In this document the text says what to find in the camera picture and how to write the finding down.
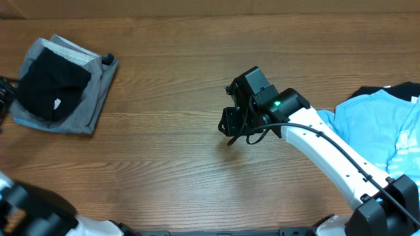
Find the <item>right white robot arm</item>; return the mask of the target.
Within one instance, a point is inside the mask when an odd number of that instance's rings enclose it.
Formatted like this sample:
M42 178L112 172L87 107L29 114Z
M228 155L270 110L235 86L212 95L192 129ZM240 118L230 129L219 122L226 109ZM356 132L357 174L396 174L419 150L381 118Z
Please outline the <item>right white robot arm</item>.
M226 93L234 106L224 108L219 130L231 139L265 136L273 131L303 152L337 187L352 209L330 216L306 235L413 235L419 230L419 200L407 176L391 178L369 164L320 119L296 90L274 86L239 88Z

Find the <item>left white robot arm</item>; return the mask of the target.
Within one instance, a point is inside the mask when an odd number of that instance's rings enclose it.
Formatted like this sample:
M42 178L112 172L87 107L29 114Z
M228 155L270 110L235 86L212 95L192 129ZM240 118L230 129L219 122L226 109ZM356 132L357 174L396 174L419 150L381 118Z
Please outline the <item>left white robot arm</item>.
M125 224L79 216L53 191L1 174L2 235L138 235Z

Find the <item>black t-shirt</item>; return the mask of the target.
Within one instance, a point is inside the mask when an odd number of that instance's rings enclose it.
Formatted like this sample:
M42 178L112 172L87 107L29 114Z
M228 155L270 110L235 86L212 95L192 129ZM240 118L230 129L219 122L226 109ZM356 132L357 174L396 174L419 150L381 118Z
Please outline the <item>black t-shirt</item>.
M23 76L17 99L33 115L59 121L79 105L90 79L89 71L45 48Z

